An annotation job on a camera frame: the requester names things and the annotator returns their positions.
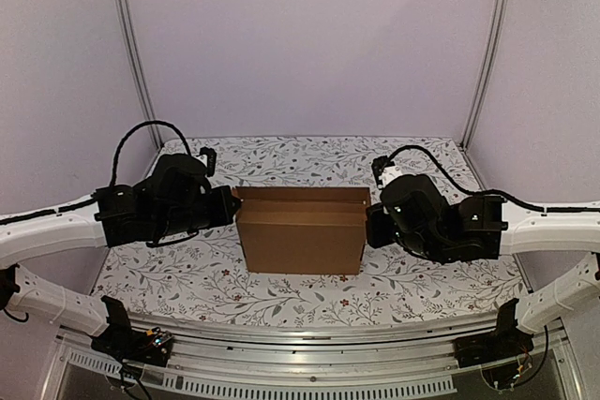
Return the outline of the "brown cardboard box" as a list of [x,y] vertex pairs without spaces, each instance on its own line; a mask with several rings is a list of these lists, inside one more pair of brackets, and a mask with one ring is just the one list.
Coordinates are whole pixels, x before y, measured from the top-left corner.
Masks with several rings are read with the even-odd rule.
[[242,187],[236,227],[254,274],[357,275],[367,187]]

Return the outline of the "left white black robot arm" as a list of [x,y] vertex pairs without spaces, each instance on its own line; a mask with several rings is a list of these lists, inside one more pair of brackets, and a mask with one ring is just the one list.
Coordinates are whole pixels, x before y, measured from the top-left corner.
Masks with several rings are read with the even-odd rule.
[[118,356],[132,356],[140,339],[130,330],[120,301],[85,296],[31,273],[23,264],[83,248],[135,243],[159,248],[231,225],[241,201],[229,186],[211,185],[215,165],[211,155],[164,155],[136,185],[110,182],[73,202],[2,219],[2,309],[102,337]]

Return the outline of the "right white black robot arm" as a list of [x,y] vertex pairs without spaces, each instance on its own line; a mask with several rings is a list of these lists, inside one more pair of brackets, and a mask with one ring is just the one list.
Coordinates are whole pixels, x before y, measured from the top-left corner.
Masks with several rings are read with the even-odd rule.
[[398,244],[419,259],[440,264],[498,259],[529,252],[580,251],[584,258],[538,291],[498,312],[485,351],[505,358],[522,334],[599,294],[599,208],[593,203],[527,206],[505,194],[470,192],[450,203],[425,174],[387,168],[375,178],[380,200],[367,210],[367,242]]

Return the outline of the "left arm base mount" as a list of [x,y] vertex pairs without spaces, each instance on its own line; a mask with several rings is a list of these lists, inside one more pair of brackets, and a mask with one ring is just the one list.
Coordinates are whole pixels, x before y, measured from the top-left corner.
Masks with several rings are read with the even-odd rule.
[[99,336],[91,337],[91,349],[119,363],[133,361],[166,367],[173,350],[173,334],[159,327],[143,332],[134,330],[120,301],[108,296],[101,301],[107,307],[108,327]]

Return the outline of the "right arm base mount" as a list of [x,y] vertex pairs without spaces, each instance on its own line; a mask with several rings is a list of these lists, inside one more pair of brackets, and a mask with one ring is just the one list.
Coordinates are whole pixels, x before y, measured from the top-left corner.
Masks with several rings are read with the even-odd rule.
[[492,331],[453,341],[454,358],[460,368],[517,357],[533,350],[533,335],[517,328],[517,305],[518,299],[512,299],[499,308]]

